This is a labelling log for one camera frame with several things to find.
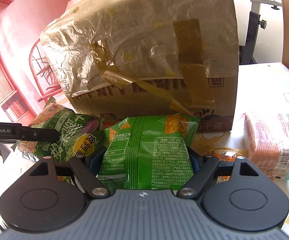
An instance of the triangular cutout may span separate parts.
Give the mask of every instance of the triangular cutout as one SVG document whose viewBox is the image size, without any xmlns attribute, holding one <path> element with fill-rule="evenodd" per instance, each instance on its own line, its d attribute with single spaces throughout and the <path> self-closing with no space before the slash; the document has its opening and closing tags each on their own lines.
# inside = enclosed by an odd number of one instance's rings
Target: triangular cutout
<svg viewBox="0 0 289 240">
<path fill-rule="evenodd" d="M 259 176 L 259 174 L 249 166 L 248 163 L 241 163 L 240 175 L 242 176 Z"/>
<path fill-rule="evenodd" d="M 47 176 L 48 173 L 48 164 L 41 163 L 37 168 L 35 168 L 31 173 L 30 176 Z"/>
</svg>

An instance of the metal screw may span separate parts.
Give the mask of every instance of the metal screw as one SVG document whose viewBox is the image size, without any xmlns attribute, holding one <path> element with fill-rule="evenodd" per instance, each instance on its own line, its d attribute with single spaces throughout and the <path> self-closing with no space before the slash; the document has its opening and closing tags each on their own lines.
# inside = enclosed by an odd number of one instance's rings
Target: metal screw
<svg viewBox="0 0 289 240">
<path fill-rule="evenodd" d="M 192 196 L 195 193 L 196 193 L 196 191 L 190 187 L 184 187 L 184 188 L 180 189 L 180 194 L 183 196 Z"/>
<path fill-rule="evenodd" d="M 108 193 L 108 190 L 104 187 L 96 187 L 92 190 L 92 194 L 95 196 L 104 196 Z"/>
</svg>

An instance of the bookshelf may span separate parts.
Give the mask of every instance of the bookshelf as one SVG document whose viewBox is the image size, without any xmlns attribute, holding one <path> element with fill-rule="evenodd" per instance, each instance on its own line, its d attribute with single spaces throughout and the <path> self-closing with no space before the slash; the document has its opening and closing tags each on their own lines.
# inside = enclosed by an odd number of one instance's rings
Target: bookshelf
<svg viewBox="0 0 289 240">
<path fill-rule="evenodd" d="M 0 54 L 0 106 L 11 122 L 27 126 L 37 116 L 6 69 Z"/>
</svg>

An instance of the red chair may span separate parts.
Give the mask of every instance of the red chair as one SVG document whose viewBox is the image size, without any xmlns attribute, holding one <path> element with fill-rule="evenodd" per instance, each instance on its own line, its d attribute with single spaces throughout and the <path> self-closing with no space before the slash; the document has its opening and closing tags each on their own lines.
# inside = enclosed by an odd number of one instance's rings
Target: red chair
<svg viewBox="0 0 289 240">
<path fill-rule="evenodd" d="M 62 92 L 61 86 L 51 69 L 47 57 L 40 45 L 40 39 L 34 44 L 29 54 L 29 66 L 40 91 L 38 102 Z"/>
</svg>

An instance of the white wall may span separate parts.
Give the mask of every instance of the white wall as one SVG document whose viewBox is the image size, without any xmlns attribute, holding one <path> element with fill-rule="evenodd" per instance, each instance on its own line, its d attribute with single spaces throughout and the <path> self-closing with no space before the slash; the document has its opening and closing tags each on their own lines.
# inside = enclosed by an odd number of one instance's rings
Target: white wall
<svg viewBox="0 0 289 240">
<path fill-rule="evenodd" d="M 238 21 L 239 45 L 246 43 L 250 0 L 234 0 Z M 261 20 L 267 21 L 266 29 L 259 28 L 254 59 L 257 63 L 281 62 L 283 49 L 283 12 L 274 10 L 271 5 L 262 4 L 260 8 Z"/>
</svg>

